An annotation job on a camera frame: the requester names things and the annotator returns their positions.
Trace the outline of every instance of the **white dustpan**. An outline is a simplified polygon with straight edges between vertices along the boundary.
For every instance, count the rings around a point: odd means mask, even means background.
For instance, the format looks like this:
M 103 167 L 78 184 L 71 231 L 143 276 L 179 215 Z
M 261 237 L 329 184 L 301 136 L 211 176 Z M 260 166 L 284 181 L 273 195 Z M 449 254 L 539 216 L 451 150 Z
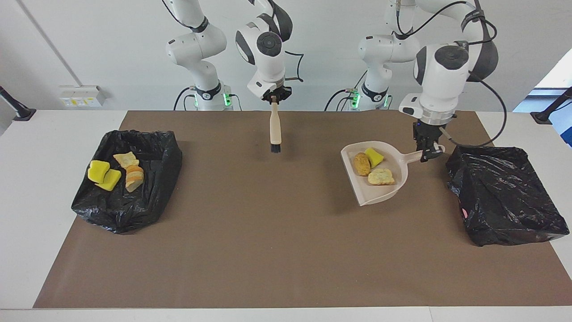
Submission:
M 394 186 L 374 186 L 367 182 L 366 176 L 360 176 L 353 167 L 354 157 L 365 152 L 367 148 L 373 148 L 385 158 L 376 168 L 386 168 L 393 173 L 396 185 Z M 353 191 L 360 206 L 373 205 L 374 203 L 386 201 L 393 197 L 407 181 L 409 170 L 407 165 L 421 160 L 423 151 L 411 154 L 401 154 L 393 146 L 379 141 L 361 142 L 350 144 L 342 149 L 341 158 L 344 161 L 345 170 L 348 173 L 349 181 L 352 183 Z

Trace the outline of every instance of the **black garbage bag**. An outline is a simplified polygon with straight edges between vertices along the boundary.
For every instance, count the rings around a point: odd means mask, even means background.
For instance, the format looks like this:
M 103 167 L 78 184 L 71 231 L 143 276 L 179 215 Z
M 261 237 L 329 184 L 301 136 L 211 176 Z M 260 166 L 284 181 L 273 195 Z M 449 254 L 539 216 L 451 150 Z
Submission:
M 143 168 L 143 184 L 129 193 L 125 170 L 114 154 L 133 152 Z M 93 160 L 107 161 L 122 176 L 113 191 L 105 191 L 88 179 L 87 171 L 71 209 L 86 222 L 116 234 L 155 223 L 169 202 L 182 163 L 182 152 L 173 132 L 112 131 L 101 140 Z
M 478 246 L 545 242 L 570 233 L 524 150 L 457 147 L 447 169 L 465 229 Z

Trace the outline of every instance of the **electrical outlet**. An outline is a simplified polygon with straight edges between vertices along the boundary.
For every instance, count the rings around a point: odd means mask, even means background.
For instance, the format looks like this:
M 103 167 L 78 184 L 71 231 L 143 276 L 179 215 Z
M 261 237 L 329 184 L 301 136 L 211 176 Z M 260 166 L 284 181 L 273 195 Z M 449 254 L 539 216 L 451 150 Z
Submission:
M 65 107 L 102 107 L 105 96 L 99 86 L 60 86 L 59 99 Z
M 77 105 L 72 100 L 73 94 L 74 92 L 66 91 L 59 95 L 59 100 L 62 101 L 65 107 L 77 107 Z
M 71 102 L 74 103 L 77 107 L 88 107 L 88 104 L 84 100 L 84 96 L 87 92 L 75 92 L 71 97 Z

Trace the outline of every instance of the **white wall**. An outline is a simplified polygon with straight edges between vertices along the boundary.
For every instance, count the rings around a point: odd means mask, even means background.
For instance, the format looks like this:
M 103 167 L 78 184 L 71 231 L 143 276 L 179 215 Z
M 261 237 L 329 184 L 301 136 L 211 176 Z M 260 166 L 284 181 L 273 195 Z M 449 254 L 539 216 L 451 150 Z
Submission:
M 539 88 L 568 88 L 572 86 L 572 49 L 544 77 Z
M 169 109 L 176 94 L 192 83 L 189 73 L 172 64 L 165 43 L 186 32 L 160 0 L 2 0 L 0 10 L 0 83 L 31 107 L 62 108 L 58 85 L 74 85 L 45 41 L 17 6 L 22 1 L 39 26 L 85 85 L 99 85 L 110 99 L 105 109 Z M 281 109 L 320 110 L 336 90 L 351 87 L 365 70 L 359 59 L 360 38 L 388 33 L 383 0 L 280 0 L 294 21 L 286 50 L 307 54 L 301 76 L 291 82 L 294 94 Z M 481 0 L 487 18 L 499 29 L 500 63 L 487 81 L 510 109 L 572 48 L 569 0 Z M 227 50 L 210 59 L 220 78 L 240 95 L 245 109 L 265 109 L 245 84 L 254 69 L 234 45 L 236 30 L 256 15 L 246 0 L 203 0 L 211 23 L 229 40 Z M 415 25 L 429 17 L 420 13 Z M 439 17 L 418 34 L 422 44 L 461 39 L 458 23 Z M 287 58 L 293 76 L 297 57 Z M 410 92 L 419 92 L 412 63 L 394 67 L 393 107 Z M 479 84 L 468 84 L 459 109 L 497 111 L 495 97 Z
M 10 126 L 10 120 L 14 118 L 16 113 L 14 113 L 8 104 L 3 100 L 0 100 L 0 135 Z

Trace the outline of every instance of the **brown paper mat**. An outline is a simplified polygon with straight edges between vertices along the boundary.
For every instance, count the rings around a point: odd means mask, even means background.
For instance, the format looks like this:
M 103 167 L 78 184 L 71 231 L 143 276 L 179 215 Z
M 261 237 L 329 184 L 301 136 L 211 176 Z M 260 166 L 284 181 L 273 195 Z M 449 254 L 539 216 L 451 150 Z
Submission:
M 176 133 L 184 160 L 169 205 L 131 235 L 76 219 L 34 307 L 572 305 L 549 243 L 471 244 L 446 187 L 448 156 L 411 164 L 397 196 L 358 206 L 340 150 L 381 140 L 412 152 L 412 118 L 280 117 L 274 155 L 269 112 L 129 112 L 122 129 Z M 488 139 L 473 112 L 448 129 L 460 142 Z

